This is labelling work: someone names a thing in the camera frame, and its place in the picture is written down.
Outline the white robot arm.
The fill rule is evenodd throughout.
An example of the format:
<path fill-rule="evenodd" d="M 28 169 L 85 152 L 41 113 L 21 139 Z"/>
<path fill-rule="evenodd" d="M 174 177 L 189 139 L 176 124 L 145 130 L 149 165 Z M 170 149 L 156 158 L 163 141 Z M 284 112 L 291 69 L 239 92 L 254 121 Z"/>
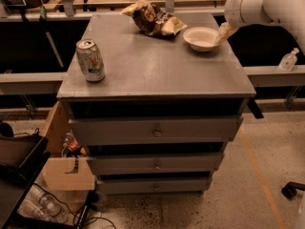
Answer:
<path fill-rule="evenodd" d="M 227 0 L 224 17 L 226 22 L 219 28 L 216 43 L 223 42 L 242 27 L 280 26 L 305 52 L 305 0 Z"/>

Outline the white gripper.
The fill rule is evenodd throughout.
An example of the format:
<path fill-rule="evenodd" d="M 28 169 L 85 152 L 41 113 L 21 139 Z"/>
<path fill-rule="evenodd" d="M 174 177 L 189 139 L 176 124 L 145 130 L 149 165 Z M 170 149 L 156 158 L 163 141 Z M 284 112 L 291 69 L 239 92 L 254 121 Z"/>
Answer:
<path fill-rule="evenodd" d="M 238 31 L 238 28 L 247 26 L 242 17 L 243 0 L 227 0 L 224 6 L 224 16 L 227 22 L 222 23 L 214 40 L 215 44 L 222 44 Z"/>

